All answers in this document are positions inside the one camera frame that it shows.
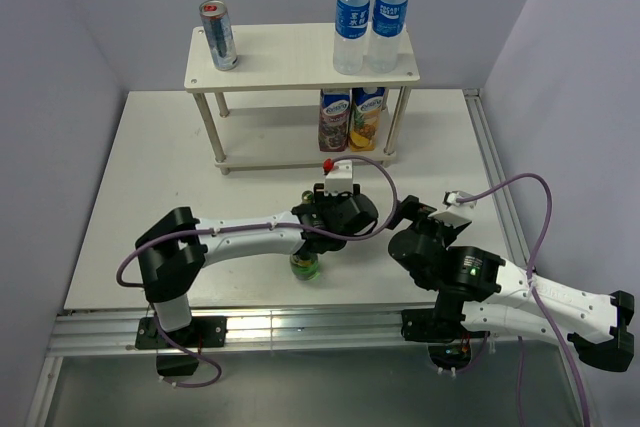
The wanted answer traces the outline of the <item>white two-tier wooden shelf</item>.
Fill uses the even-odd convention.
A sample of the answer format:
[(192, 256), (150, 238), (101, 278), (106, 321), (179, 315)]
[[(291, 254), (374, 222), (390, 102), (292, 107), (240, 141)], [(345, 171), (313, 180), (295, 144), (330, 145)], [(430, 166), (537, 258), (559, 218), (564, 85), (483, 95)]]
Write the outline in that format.
[(203, 28), (194, 28), (184, 80), (222, 174), (321, 164), (327, 156), (317, 142), (323, 88), (392, 89), (392, 110), (382, 114), (375, 148), (367, 155), (384, 165), (394, 161), (409, 96), (420, 79), (408, 33), (400, 37), (392, 72), (363, 68), (356, 75), (334, 70), (330, 23), (236, 26), (233, 34), (239, 62), (220, 71)]

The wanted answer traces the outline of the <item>silver drink can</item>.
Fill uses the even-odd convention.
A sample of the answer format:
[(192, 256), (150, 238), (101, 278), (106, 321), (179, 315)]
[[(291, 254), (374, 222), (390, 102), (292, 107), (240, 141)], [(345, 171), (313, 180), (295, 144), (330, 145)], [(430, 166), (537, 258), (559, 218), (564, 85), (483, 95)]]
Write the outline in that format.
[(238, 55), (228, 9), (224, 2), (208, 0), (199, 6), (199, 15), (214, 66), (221, 71), (233, 69)]

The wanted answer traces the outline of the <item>purple grape juice carton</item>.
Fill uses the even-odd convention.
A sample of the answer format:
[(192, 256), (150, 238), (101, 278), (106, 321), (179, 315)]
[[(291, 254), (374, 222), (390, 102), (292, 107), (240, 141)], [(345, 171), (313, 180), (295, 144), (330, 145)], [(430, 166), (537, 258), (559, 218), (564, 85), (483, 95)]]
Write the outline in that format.
[(318, 144), (323, 152), (346, 148), (350, 117), (349, 89), (322, 89), (320, 92)]

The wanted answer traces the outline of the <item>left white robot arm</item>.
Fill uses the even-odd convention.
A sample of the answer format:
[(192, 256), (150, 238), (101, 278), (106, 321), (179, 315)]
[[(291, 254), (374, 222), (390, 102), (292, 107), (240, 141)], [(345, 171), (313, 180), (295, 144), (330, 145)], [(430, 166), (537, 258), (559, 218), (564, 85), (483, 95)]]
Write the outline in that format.
[(188, 292), (203, 268), (282, 254), (296, 273), (310, 275), (321, 254), (343, 249), (349, 238), (370, 234), (377, 223), (377, 208), (358, 185), (327, 195), (316, 184), (309, 200), (265, 218), (205, 220), (189, 207), (173, 209), (135, 243), (142, 287), (155, 311), (159, 335), (172, 346), (193, 338)]

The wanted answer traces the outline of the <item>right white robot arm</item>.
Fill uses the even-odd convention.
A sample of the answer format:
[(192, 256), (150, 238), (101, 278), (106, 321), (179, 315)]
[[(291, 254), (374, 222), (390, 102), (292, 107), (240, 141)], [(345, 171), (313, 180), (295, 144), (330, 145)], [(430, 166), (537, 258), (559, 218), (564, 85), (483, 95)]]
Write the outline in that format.
[(437, 295), (430, 308), (402, 312), (403, 338), (449, 343), (491, 333), (566, 341), (584, 364), (626, 371), (634, 357), (628, 330), (634, 297), (574, 289), (481, 248), (455, 245), (471, 223), (470, 212), (455, 204), (439, 211), (415, 196), (398, 203), (390, 225), (410, 224), (393, 235), (388, 253), (418, 287)]

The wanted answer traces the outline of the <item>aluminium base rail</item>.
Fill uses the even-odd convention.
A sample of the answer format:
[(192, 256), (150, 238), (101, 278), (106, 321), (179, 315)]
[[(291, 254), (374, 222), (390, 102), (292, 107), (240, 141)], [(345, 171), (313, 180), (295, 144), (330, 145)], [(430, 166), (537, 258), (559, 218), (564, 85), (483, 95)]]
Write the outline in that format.
[(397, 307), (225, 309), (226, 338), (172, 388), (134, 343), (140, 310), (59, 317), (27, 417), (31, 426), (518, 426), (518, 348), (480, 350), (437, 374), (400, 335)]

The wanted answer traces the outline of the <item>aluminium side rail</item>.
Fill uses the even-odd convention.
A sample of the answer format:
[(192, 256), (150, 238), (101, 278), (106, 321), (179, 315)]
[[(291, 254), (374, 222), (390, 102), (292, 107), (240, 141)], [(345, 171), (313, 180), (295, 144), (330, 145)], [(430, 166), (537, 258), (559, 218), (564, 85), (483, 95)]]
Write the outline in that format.
[[(507, 176), (501, 165), (497, 147), (484, 113), (481, 90), (464, 89), (463, 97), (477, 137), (488, 182), (491, 186), (495, 186), (506, 181)], [(530, 249), (525, 239), (509, 187), (503, 187), (494, 193), (493, 200), (508, 253), (516, 263), (525, 265), (530, 260)], [(591, 396), (585, 379), (583, 378), (583, 373), (577, 365), (577, 356), (569, 351), (569, 347), (560, 347), (559, 351), (566, 375), (569, 379), (572, 394), (579, 409), (579, 424), (581, 426), (600, 426), (600, 419), (598, 415), (593, 412), (591, 406)]]

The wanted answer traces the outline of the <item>yellow pineapple juice carton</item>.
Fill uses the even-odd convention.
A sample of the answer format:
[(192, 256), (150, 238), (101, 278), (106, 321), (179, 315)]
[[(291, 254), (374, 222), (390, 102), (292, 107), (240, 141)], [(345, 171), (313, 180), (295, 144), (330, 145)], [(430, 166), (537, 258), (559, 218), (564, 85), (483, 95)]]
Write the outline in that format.
[(375, 148), (385, 87), (357, 87), (351, 91), (348, 144), (352, 151)]

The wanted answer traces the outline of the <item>blue-label water bottle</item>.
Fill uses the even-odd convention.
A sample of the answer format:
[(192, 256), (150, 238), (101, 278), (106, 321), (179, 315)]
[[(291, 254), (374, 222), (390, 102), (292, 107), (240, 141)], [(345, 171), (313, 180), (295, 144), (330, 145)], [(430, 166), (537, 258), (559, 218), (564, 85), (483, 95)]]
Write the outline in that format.
[(378, 73), (391, 72), (397, 64), (400, 37), (405, 27), (408, 0), (375, 0), (367, 57)]
[(337, 72), (354, 75), (361, 70), (369, 13), (370, 0), (336, 0), (333, 66)]

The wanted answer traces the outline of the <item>green glass bottle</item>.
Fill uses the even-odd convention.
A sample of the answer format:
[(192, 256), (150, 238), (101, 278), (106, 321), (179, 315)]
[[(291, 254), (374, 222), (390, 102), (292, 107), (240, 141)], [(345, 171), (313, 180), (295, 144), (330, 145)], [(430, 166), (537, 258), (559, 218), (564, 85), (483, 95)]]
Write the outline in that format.
[(303, 204), (311, 204), (314, 202), (314, 192), (311, 190), (306, 190), (301, 195), (301, 202)]
[(319, 256), (311, 254), (292, 254), (289, 257), (291, 271), (300, 281), (310, 281), (319, 275)]

